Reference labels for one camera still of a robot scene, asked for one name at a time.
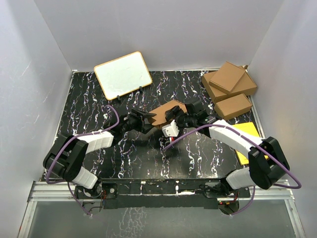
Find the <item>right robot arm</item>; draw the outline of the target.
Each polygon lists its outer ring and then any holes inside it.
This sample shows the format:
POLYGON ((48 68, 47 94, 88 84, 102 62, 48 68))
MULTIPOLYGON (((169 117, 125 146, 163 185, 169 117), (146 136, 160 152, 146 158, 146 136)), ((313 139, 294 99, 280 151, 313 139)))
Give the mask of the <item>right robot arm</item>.
POLYGON ((231 197, 238 189, 249 186, 269 189, 290 169, 275 138, 256 137, 236 129, 220 117, 209 115, 198 102, 186 104, 185 109, 172 107, 165 112, 165 119, 168 124, 162 131, 172 144, 182 139, 183 129, 192 128, 225 143, 247 158, 248 167, 229 172, 213 187, 215 192, 231 197))

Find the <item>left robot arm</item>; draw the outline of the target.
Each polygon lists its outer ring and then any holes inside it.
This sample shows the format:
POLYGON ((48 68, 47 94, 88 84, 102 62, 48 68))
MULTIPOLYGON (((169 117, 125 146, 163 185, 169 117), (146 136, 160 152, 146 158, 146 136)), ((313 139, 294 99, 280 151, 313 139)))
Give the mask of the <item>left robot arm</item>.
POLYGON ((98 183, 98 177, 83 167, 85 156, 116 145, 126 132, 135 130, 143 134, 148 133, 154 127, 149 119, 156 115, 132 109, 119 116, 112 106, 108 107, 115 115, 115 122, 109 127, 89 133, 61 135, 55 140, 43 161, 43 166, 47 169, 46 183, 58 183, 50 181, 50 175, 54 174, 61 178, 59 182, 72 182, 84 187, 85 192, 92 198, 101 195, 102 185, 98 183))

